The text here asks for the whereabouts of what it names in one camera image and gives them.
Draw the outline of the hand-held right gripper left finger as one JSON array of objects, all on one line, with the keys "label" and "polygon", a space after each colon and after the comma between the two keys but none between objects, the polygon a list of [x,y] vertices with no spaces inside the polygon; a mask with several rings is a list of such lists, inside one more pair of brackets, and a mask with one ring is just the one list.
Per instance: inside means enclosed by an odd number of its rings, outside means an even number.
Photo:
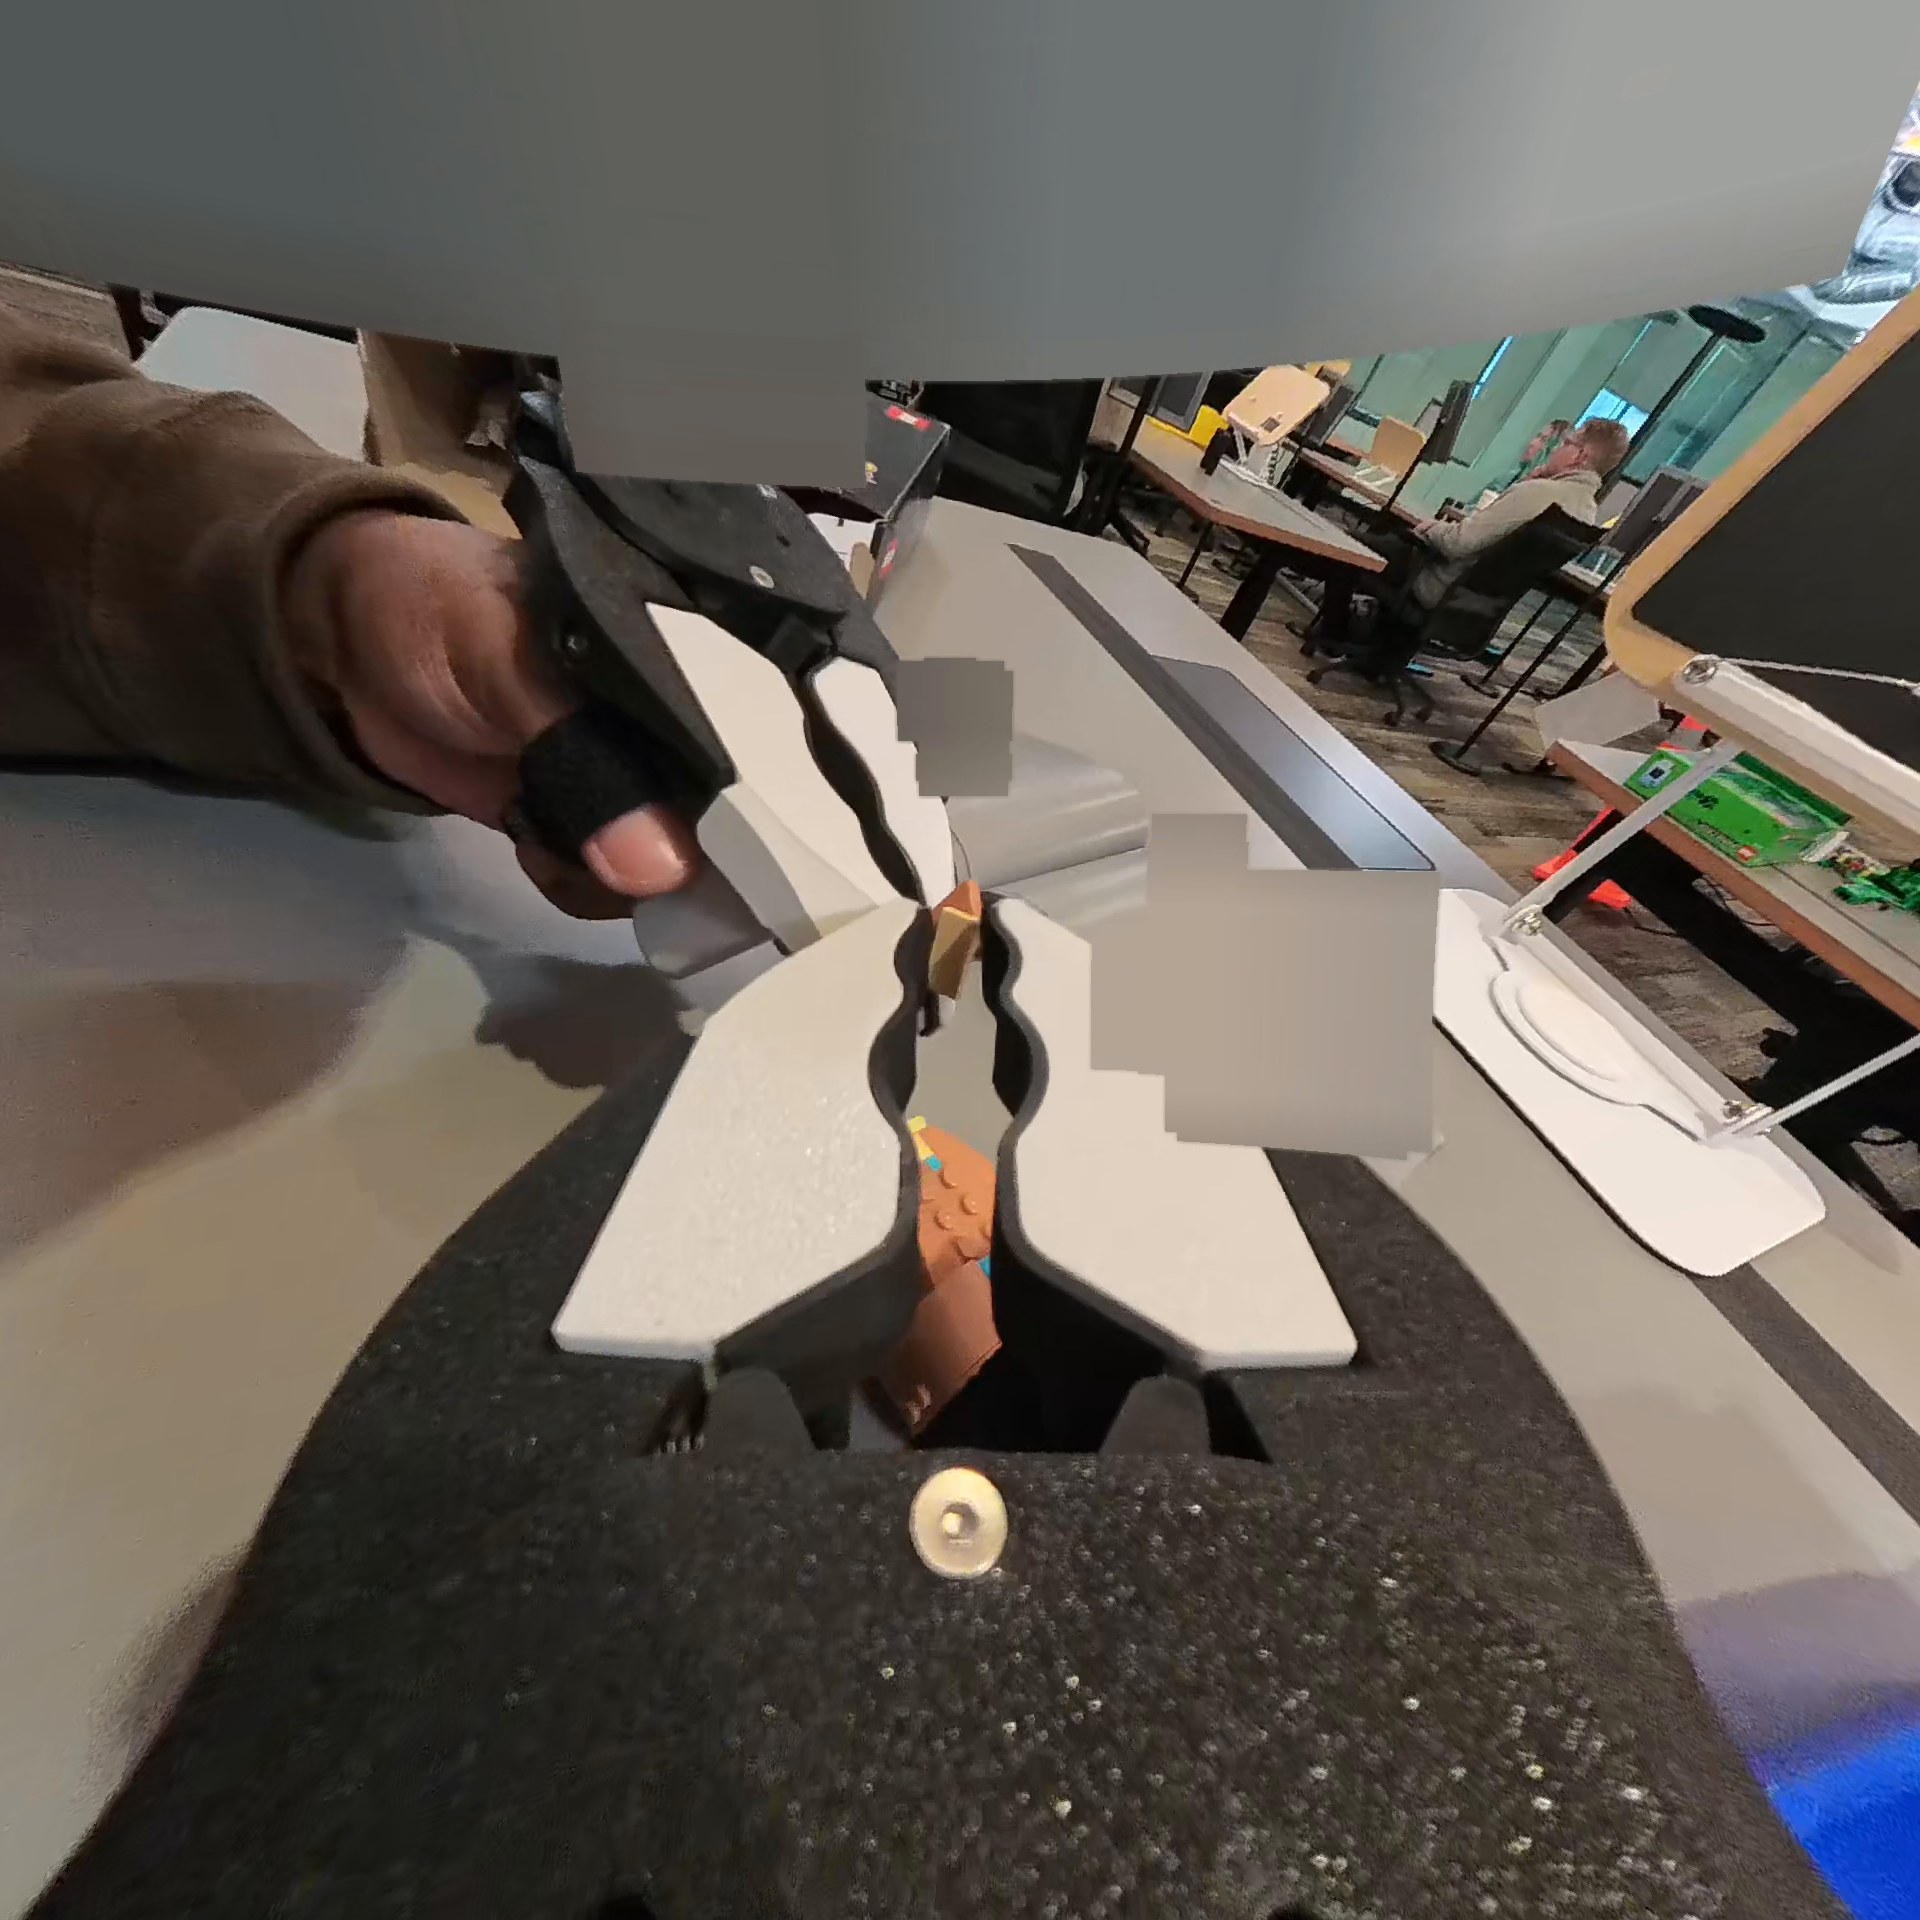
[{"label": "hand-held right gripper left finger", "polygon": [[885,904],[707,1018],[551,1325],[564,1354],[880,1367],[924,1293],[929,945],[927,907]]}]

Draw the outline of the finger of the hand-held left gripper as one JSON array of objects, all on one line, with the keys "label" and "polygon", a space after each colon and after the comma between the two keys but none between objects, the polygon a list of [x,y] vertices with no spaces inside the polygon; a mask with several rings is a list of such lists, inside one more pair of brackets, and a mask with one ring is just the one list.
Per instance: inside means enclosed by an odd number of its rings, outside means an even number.
[{"label": "finger of the hand-held left gripper", "polygon": [[919,753],[879,671],[832,658],[809,673],[809,746],[880,874],[900,897],[946,901],[959,883],[949,809],[921,793]]},{"label": "finger of the hand-held left gripper", "polygon": [[692,819],[704,874],[633,911],[645,963],[668,978],[719,976],[865,919],[859,911],[887,879],[809,746],[816,665],[793,685],[780,665],[704,616],[648,613],[719,738],[725,770]]}]

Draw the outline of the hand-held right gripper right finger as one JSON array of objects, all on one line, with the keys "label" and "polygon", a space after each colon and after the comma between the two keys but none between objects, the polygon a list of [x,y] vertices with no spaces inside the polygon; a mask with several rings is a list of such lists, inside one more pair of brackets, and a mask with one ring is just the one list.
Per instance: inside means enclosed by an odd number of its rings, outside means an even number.
[{"label": "hand-held right gripper right finger", "polygon": [[994,899],[984,932],[1008,1263],[1203,1376],[1353,1363],[1267,1152],[1181,1140],[1156,1076],[1093,1066],[1091,945],[1017,899]]}]

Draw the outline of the person's left forearm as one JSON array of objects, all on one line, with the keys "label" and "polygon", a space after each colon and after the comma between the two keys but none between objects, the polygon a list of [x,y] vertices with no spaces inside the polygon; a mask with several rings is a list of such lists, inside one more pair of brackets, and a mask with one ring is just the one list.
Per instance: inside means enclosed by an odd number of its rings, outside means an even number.
[{"label": "person's left forearm", "polygon": [[261,400],[5,308],[5,770],[433,813],[346,743],[281,634],[281,575],[349,512],[461,522]]}]

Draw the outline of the brown-edged side desk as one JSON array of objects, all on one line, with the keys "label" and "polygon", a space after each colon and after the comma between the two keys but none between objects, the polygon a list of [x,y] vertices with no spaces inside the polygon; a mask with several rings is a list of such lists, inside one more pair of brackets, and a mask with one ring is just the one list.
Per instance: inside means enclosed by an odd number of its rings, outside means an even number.
[{"label": "brown-edged side desk", "polygon": [[1908,1027],[1919,1024],[1915,919],[1890,907],[1840,901],[1835,879],[1821,869],[1749,872],[1695,839],[1684,827],[1671,826],[1669,816],[1645,827],[1642,836],[1716,883],[1724,893],[1850,978],[1892,1018]]}]

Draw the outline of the orange brick model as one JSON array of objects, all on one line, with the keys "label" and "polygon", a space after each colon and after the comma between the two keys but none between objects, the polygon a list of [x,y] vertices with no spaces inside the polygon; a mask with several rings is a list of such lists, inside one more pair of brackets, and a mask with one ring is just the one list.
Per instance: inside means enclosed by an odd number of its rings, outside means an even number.
[{"label": "orange brick model", "polygon": [[921,1437],[999,1351],[993,1312],[997,1169],[927,1117],[908,1122],[919,1159],[921,1296],[880,1370],[880,1392]]}]

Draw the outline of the grey instruction booklet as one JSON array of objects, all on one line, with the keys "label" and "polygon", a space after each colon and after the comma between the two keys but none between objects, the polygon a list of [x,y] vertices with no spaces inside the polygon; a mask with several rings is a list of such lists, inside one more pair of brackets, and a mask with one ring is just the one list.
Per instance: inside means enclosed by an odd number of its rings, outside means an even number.
[{"label": "grey instruction booklet", "polygon": [[[999,899],[1032,880],[1129,874],[1146,852],[1147,809],[1111,768],[1060,743],[1021,735],[1013,707],[956,698],[927,704],[898,732],[919,753],[919,789],[946,802],[959,883],[984,893],[981,943]],[[943,901],[900,897],[887,880],[871,905],[916,905],[931,925]]]}]

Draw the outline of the black office chair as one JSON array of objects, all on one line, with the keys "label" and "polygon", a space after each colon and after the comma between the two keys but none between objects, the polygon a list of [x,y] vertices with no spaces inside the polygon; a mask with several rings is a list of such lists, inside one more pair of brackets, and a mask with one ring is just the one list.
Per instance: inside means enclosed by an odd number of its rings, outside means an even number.
[{"label": "black office chair", "polygon": [[1417,575],[1428,570],[1427,560],[1410,560],[1387,576],[1375,621],[1305,680],[1319,685],[1337,671],[1352,673],[1393,696],[1384,728],[1394,730],[1409,715],[1425,723],[1434,715],[1434,696],[1416,680],[1416,658],[1467,658],[1480,651],[1524,595],[1549,587],[1559,570],[1599,540],[1599,523],[1547,508],[1465,560],[1434,600],[1425,600],[1417,586]]}]

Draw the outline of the metal stand rod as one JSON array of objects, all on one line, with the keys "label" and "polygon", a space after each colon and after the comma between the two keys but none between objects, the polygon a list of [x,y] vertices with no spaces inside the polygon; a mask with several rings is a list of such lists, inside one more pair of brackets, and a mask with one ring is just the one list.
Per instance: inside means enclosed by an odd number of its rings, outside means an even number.
[{"label": "metal stand rod", "polygon": [[1719,770],[1733,765],[1740,753],[1740,740],[1719,736],[1707,753],[1691,759],[1684,773],[1669,775],[1639,804],[1626,811],[1613,827],[1577,848],[1557,874],[1539,880],[1537,887],[1531,887],[1507,914],[1497,937],[1515,943],[1539,936],[1547,925],[1547,907],[1557,899],[1565,897],[1577,880],[1594,875],[1600,865],[1626,848],[1639,833],[1645,833],[1661,821],[1661,816],[1667,816],[1682,799],[1695,793]]},{"label": "metal stand rod", "polygon": [[1741,1139],[1741,1137],[1757,1137],[1771,1129],[1786,1127],[1789,1120],[1802,1117],[1827,1105],[1829,1100],[1851,1093],[1868,1079],[1877,1076],[1885,1068],[1905,1066],[1908,1058],[1919,1055],[1919,1034],[1911,1034],[1905,1042],[1896,1048],[1885,1048],[1881,1055],[1868,1058],[1865,1064],[1850,1068],[1847,1072],[1835,1072],[1811,1090],[1802,1093],[1799,1098],[1788,1100],[1786,1105],[1770,1105],[1770,1103],[1725,1103],[1722,1107],[1722,1122],[1712,1139]]}]

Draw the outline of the green box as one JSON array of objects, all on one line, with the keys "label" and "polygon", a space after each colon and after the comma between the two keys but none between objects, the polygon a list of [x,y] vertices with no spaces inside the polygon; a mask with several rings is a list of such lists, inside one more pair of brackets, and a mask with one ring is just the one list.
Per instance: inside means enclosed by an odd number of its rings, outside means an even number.
[{"label": "green box", "polygon": [[1752,872],[1817,865],[1851,826],[1845,809],[1749,754],[1671,800],[1664,819]]}]

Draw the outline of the white stand bar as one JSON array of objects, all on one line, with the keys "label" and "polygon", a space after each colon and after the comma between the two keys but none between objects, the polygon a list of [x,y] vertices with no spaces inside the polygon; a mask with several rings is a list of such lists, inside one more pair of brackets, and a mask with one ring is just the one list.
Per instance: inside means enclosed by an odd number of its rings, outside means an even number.
[{"label": "white stand bar", "polygon": [[1915,841],[1915,749],[1885,753],[1761,673],[1695,657],[1667,682],[1671,701],[1885,835]]}]

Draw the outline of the blue plastic bin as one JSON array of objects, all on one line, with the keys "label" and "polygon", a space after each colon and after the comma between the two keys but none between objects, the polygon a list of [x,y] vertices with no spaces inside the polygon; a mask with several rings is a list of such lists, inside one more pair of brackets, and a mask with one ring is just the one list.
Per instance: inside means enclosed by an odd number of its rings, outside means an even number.
[{"label": "blue plastic bin", "polygon": [[1919,1916],[1915,1687],[1827,1720],[1753,1725],[1744,1753],[1847,1913]]}]

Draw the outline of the black floor lamp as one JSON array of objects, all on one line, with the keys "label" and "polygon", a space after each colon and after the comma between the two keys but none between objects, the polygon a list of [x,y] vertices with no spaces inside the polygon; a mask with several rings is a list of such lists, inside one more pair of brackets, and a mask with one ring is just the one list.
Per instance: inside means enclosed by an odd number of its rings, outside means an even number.
[{"label": "black floor lamp", "polygon": [[1768,330],[1740,306],[1695,305],[1687,322],[1697,333],[1687,364],[1661,385],[1628,439],[1620,474],[1637,482],[1660,468],[1699,467],[1744,400],[1768,344]]}]

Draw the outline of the wood-framed black panel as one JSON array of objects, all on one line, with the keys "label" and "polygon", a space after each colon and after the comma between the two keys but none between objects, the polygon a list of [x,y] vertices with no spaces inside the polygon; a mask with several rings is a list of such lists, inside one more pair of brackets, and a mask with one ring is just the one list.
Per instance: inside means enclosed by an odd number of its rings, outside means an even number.
[{"label": "wood-framed black panel", "polygon": [[1919,295],[1629,562],[1605,644],[1644,689],[1714,657],[1915,757]]}]

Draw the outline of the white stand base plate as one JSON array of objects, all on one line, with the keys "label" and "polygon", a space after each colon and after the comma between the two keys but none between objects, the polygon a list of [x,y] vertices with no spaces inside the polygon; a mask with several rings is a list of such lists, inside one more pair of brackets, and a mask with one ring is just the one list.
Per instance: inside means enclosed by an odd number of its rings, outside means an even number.
[{"label": "white stand base plate", "polygon": [[1656,1257],[1712,1280],[1824,1220],[1768,1137],[1729,1133],[1712,1085],[1505,905],[1439,897],[1434,1016],[1480,1075]]}]

